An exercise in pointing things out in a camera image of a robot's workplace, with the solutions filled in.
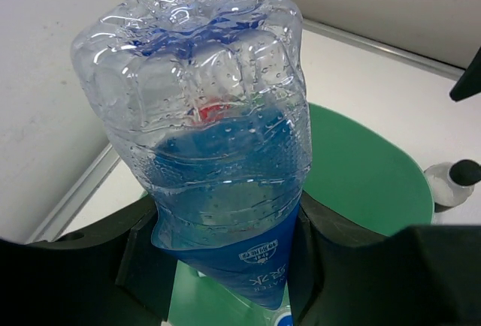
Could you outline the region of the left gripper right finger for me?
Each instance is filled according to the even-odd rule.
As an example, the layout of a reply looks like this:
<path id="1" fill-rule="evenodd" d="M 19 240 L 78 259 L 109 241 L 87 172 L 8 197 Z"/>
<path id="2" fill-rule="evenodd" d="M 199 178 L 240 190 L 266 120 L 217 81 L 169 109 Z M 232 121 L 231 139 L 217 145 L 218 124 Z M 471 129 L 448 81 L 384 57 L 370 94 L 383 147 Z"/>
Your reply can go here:
<path id="1" fill-rule="evenodd" d="M 385 237 L 301 196 L 289 262 L 296 325 L 478 325 L 480 228 Z"/>

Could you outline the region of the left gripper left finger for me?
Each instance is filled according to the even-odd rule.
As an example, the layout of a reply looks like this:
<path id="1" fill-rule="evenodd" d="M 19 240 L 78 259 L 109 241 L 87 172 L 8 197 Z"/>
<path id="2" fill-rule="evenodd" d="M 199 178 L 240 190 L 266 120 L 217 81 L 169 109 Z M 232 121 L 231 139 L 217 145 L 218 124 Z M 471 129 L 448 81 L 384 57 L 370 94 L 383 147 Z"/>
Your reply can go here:
<path id="1" fill-rule="evenodd" d="M 3 325 L 160 325 L 177 260 L 151 243 L 152 198 L 56 241 L 1 241 Z"/>

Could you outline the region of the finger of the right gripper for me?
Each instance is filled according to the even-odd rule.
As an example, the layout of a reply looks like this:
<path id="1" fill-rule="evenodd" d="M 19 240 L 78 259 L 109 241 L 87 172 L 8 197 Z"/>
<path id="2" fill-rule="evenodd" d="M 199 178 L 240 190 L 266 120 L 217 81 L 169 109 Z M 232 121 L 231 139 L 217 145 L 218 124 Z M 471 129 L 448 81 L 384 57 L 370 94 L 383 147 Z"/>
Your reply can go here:
<path id="1" fill-rule="evenodd" d="M 453 101 L 463 101 L 481 93 L 481 48 L 472 62 L 453 86 L 449 97 Z"/>

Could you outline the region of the blue cap blue label bottle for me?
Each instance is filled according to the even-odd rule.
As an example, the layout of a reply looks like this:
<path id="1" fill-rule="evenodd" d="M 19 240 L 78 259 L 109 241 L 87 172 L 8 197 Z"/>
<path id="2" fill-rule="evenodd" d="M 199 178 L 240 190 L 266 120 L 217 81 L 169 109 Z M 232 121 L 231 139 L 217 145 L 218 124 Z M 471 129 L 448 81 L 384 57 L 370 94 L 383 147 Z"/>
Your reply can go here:
<path id="1" fill-rule="evenodd" d="M 125 0 L 71 62 L 108 140 L 156 203 L 151 242 L 263 309 L 285 305 L 313 151 L 292 0 Z M 194 101 L 221 120 L 194 125 Z"/>

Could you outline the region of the red cap red label bottle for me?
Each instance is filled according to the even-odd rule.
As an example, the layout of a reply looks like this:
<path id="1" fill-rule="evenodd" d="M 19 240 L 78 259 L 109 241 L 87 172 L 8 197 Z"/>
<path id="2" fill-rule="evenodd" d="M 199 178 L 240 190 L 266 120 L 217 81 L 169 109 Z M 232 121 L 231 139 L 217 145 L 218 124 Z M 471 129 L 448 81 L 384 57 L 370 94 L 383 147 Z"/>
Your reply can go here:
<path id="1" fill-rule="evenodd" d="M 194 101 L 193 124 L 204 125 L 219 121 L 231 108 L 231 103 L 223 98 L 199 97 Z"/>

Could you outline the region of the green plastic bin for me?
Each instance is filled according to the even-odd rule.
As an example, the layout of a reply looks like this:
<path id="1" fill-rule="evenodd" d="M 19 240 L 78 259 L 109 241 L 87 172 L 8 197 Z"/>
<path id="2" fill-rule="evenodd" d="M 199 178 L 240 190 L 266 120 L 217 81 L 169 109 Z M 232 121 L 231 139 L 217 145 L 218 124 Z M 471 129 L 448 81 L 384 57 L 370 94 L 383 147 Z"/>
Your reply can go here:
<path id="1" fill-rule="evenodd" d="M 313 166 L 304 194 L 385 237 L 431 223 L 431 192 L 411 157 L 332 110 L 312 105 L 310 116 Z"/>

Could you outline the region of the black cap small bottle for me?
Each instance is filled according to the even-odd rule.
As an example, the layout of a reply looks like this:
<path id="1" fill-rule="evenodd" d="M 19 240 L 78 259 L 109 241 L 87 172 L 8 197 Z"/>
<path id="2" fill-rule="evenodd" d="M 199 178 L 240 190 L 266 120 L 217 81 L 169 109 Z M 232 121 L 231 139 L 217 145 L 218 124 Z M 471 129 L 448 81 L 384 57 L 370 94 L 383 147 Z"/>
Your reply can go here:
<path id="1" fill-rule="evenodd" d="M 432 165 L 424 171 L 434 201 L 442 213 L 463 204 L 480 182 L 480 164 L 470 159 Z"/>

